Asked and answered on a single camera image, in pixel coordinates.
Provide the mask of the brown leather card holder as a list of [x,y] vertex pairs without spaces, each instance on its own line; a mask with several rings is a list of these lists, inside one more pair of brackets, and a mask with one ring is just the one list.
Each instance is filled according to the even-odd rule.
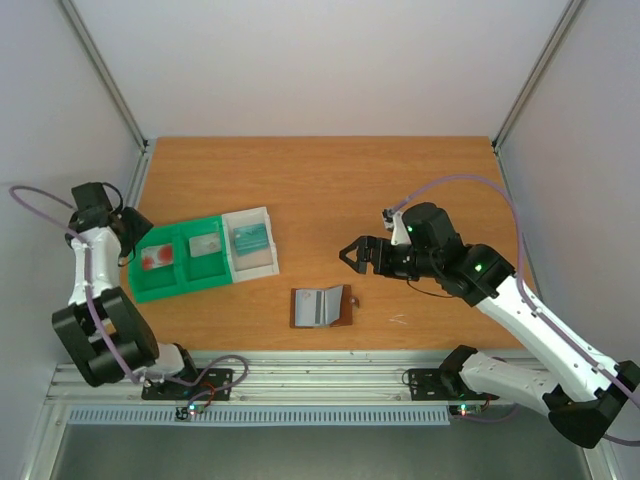
[[292,289],[290,323],[292,329],[322,329],[351,326],[359,298],[350,285],[323,289]]

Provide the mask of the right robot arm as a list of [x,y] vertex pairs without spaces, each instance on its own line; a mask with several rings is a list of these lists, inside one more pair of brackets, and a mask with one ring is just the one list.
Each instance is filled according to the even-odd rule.
[[576,334],[485,244],[466,244],[442,208],[420,203],[383,213],[388,239],[360,236],[340,259],[359,274],[407,282],[431,278],[509,331],[543,365],[530,370],[461,345],[442,362],[441,383],[453,396],[493,395],[545,416],[585,449],[608,430],[639,385],[639,367],[616,361]]

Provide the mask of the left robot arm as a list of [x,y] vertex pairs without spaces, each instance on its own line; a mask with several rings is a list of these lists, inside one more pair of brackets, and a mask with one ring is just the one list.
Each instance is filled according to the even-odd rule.
[[72,189],[75,202],[65,234],[75,258],[68,305],[52,326],[84,380],[92,387],[165,381],[179,398],[195,395],[202,375],[178,344],[161,344],[120,285],[120,263],[134,257],[153,224],[132,207],[114,206],[114,186],[89,182]]

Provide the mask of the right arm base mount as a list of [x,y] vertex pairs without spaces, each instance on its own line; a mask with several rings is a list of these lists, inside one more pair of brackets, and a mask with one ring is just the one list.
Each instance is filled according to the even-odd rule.
[[403,373],[402,382],[409,389],[412,401],[447,401],[451,399],[439,369],[408,369]]

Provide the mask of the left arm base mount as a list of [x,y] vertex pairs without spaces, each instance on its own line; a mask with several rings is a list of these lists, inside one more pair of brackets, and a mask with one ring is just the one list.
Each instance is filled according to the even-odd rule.
[[231,389],[226,389],[226,386],[233,380],[232,369],[214,368],[209,370],[196,386],[184,386],[174,382],[147,383],[143,386],[141,398],[145,401],[187,402],[195,397],[195,401],[227,401]]

